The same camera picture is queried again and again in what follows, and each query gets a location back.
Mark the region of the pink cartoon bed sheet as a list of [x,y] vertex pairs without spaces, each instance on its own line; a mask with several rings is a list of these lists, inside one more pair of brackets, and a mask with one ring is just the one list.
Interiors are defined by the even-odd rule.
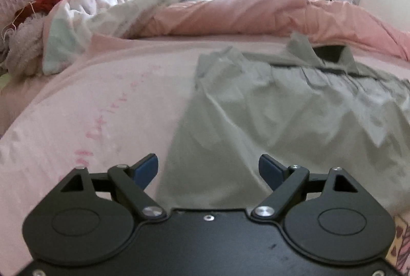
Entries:
[[[272,54],[289,41],[96,37],[87,54],[42,85],[35,98],[16,89],[13,103],[21,113],[1,137],[1,272],[13,275],[30,261],[22,223],[74,167],[104,172],[155,153],[160,171],[148,192],[157,200],[201,55],[228,47]],[[407,62],[352,53],[356,62],[409,82]]]

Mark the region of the dark red garment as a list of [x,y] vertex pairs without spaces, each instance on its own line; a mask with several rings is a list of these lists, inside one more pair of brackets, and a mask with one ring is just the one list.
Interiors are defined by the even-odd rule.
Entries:
[[44,13],[48,14],[52,8],[62,0],[34,0],[27,3],[22,9],[18,10],[15,13],[14,23],[20,25],[28,17],[32,16],[35,13]]

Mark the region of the lilac fluffy garment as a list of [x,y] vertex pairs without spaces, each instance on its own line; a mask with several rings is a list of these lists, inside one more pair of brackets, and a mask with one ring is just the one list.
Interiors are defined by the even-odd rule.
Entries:
[[42,73],[43,28],[46,15],[35,13],[1,38],[1,75],[12,78]]

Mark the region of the light green pillow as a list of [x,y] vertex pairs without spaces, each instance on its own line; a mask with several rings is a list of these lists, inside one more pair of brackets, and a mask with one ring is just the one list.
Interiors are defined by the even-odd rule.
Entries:
[[0,90],[4,89],[11,81],[12,77],[9,73],[3,73],[0,75]]

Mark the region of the white pastel patterned quilt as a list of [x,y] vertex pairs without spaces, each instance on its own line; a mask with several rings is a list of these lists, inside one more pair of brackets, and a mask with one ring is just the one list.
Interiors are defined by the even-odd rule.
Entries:
[[81,55],[95,34],[127,38],[162,7],[201,0],[62,0],[45,19],[42,73],[62,72]]

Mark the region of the pink duvet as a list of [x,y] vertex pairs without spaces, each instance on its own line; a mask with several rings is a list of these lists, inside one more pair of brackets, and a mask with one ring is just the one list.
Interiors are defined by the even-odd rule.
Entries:
[[315,44],[350,44],[409,60],[409,33],[363,8],[325,0],[201,0],[153,8],[130,38],[203,35],[306,35]]

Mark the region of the grey jacket with black lining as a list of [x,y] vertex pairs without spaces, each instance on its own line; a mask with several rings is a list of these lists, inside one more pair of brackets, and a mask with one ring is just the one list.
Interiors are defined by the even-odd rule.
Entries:
[[317,56],[294,34],[272,54],[203,54],[172,140],[164,207],[253,207],[270,194],[260,156],[313,173],[345,169],[390,213],[409,209],[409,82],[354,60]]

